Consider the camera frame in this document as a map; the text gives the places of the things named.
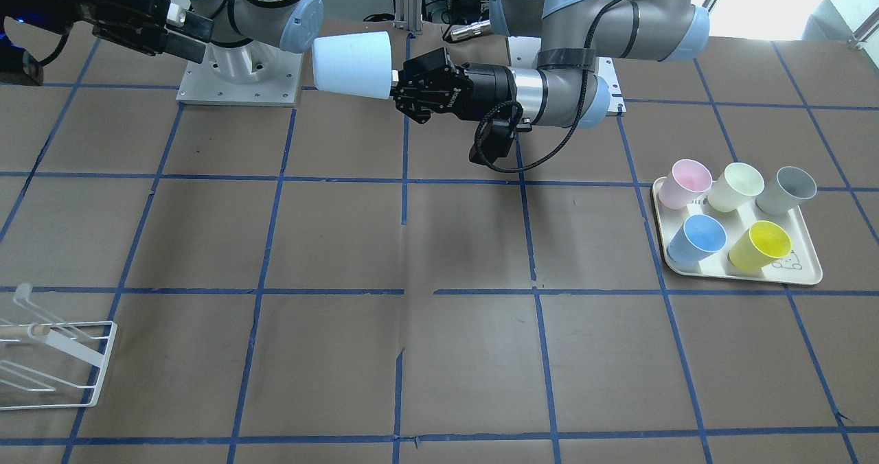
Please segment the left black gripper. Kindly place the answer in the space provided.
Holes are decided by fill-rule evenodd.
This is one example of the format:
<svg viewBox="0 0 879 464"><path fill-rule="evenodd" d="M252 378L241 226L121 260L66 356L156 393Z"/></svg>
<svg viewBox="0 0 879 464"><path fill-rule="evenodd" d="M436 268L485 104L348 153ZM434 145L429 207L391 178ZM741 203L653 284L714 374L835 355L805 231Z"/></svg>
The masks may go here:
<svg viewBox="0 0 879 464"><path fill-rule="evenodd" d="M439 102L424 96L437 92L442 94ZM457 72L445 47L406 60L391 88L396 110L418 124L428 122L433 113L480 121L497 105L514 100L515 92L508 67L466 63Z"/></svg>

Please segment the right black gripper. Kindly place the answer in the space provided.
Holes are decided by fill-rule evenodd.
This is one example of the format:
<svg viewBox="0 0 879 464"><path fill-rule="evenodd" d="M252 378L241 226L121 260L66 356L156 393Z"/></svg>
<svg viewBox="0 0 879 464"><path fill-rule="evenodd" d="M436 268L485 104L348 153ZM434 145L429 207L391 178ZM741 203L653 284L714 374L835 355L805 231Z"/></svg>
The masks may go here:
<svg viewBox="0 0 879 464"><path fill-rule="evenodd" d="M210 18L170 8L170 0L1 0L1 6L3 19L59 35L70 33L75 23L90 23L98 38L196 64L204 60L214 28Z"/></svg>

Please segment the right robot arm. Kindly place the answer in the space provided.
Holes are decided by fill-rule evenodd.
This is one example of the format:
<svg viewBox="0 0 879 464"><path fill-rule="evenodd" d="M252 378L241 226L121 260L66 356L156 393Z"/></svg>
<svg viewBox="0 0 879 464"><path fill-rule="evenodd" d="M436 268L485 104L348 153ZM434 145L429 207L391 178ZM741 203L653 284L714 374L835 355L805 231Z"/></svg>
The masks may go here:
<svg viewBox="0 0 879 464"><path fill-rule="evenodd" d="M46 58L2 33L2 83L40 86L74 24L90 23L94 36L148 56L170 54L201 63L208 45L237 48L259 42L301 54L323 22L321 0L1 0L2 18L60 37Z"/></svg>

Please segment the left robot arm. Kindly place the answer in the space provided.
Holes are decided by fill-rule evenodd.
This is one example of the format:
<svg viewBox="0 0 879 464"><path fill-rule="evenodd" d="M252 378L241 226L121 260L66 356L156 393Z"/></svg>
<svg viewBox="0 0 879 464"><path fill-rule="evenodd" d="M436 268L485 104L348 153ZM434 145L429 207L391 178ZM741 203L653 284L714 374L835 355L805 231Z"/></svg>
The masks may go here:
<svg viewBox="0 0 879 464"><path fill-rule="evenodd" d="M524 67L456 65L440 48L405 61L391 88L396 108L423 124L433 113L479 122L580 128L607 114L609 80L601 58L659 62L697 57L709 38L709 12L692 0L489 0L497 36L536 36Z"/></svg>

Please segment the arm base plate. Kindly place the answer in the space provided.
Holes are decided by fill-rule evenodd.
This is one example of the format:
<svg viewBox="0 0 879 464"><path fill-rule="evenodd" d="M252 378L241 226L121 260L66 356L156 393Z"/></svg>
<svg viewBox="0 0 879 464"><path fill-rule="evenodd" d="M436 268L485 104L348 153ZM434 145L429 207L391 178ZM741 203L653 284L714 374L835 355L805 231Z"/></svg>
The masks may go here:
<svg viewBox="0 0 879 464"><path fill-rule="evenodd" d="M508 36L507 50L511 68L534 68L536 55L540 51L541 39L537 36ZM624 95L616 73L613 59L600 56L597 58L596 74L602 77L608 86L611 102L607 108L608 116L625 113Z"/></svg>
<svg viewBox="0 0 879 464"><path fill-rule="evenodd" d="M292 108L301 88L303 54L250 42L209 44L201 63L189 62L176 100L189 105Z"/></svg>

